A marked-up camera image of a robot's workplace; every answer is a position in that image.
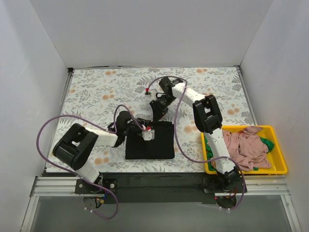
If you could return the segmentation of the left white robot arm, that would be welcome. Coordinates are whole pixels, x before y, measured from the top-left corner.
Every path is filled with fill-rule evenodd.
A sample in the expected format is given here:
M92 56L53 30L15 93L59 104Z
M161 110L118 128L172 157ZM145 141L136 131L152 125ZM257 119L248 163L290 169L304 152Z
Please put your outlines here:
M129 135L136 135L143 141L155 138L149 120L134 119L128 111L121 111L107 129L90 129L78 123L73 124L53 148L53 155L68 165L80 177L87 180L86 187L92 193L102 190L100 172L88 160L96 146L118 147Z

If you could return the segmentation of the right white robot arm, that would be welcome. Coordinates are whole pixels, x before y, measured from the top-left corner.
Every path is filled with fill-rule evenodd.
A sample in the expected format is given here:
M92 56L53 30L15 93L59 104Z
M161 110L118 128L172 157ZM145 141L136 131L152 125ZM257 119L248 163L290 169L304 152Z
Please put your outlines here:
M168 107L174 100L179 99L179 103L186 103L193 109L194 121L197 129L207 138L211 147L213 158L216 163L216 171L223 176L218 180L219 188L224 192L229 192L236 186L232 173L238 171L236 164L231 160L227 146L223 138L222 121L223 117L219 109L216 98L213 95L205 96L188 87L188 82L175 76L163 76L152 81L145 94L150 94L149 90L155 81L159 81L159 86L163 94L155 97L150 102L153 111L153 120L160 120L167 112Z

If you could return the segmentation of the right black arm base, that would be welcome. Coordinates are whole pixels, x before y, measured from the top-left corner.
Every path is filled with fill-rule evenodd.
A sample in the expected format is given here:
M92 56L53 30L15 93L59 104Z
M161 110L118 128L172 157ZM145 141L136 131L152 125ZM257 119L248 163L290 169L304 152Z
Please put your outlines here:
M230 172L224 174L218 172L217 174L206 174L202 177L199 187L205 193L242 193L245 183L242 175L237 167Z

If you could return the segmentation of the black t shirt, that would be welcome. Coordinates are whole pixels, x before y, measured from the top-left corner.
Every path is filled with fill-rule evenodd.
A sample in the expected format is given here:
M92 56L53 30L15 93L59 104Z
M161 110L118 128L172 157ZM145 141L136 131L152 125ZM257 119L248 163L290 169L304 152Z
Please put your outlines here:
M175 157L174 125L168 121L158 121L153 125L154 139L145 141L138 134L126 137L126 160L169 160Z

